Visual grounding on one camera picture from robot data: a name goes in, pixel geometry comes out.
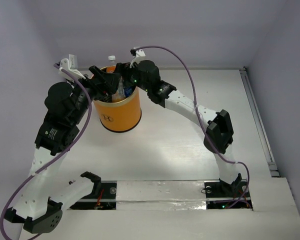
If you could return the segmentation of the blue label bottle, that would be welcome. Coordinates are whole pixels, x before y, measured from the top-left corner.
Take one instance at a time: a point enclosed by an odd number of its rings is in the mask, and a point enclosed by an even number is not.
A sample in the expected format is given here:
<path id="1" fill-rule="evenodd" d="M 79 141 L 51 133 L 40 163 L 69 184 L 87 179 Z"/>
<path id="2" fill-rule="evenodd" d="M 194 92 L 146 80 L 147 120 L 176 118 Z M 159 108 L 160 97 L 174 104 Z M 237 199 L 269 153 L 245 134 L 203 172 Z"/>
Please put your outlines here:
<path id="1" fill-rule="evenodd" d="M 133 92 L 134 92 L 134 90 L 135 90 L 135 88 L 132 87 L 132 86 L 125 87 L 124 88 L 124 95 L 125 95 L 125 97 L 128 98 L 130 95 L 132 95 Z"/>

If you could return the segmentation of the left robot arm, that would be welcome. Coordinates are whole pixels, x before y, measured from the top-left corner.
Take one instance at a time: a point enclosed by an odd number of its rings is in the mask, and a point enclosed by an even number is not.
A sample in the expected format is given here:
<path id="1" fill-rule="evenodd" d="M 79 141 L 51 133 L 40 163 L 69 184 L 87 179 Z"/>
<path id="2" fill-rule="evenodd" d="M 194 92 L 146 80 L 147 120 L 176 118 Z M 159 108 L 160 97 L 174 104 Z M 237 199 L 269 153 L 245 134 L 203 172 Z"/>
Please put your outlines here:
<path id="1" fill-rule="evenodd" d="M 78 124 L 85 114 L 92 113 L 92 101 L 114 94 L 120 82 L 119 73 L 107 73 L 96 66 L 75 85 L 58 82 L 52 85 L 44 104 L 47 113 L 35 139 L 35 153 L 29 177 L 22 183 L 24 192 L 17 203 L 4 210 L 1 220 L 20 223 L 31 234 L 52 232 L 63 212 L 82 198 L 100 194 L 101 178 L 89 171 L 70 183 L 60 193 L 52 194 L 52 186 L 62 161 L 88 126 Z"/>

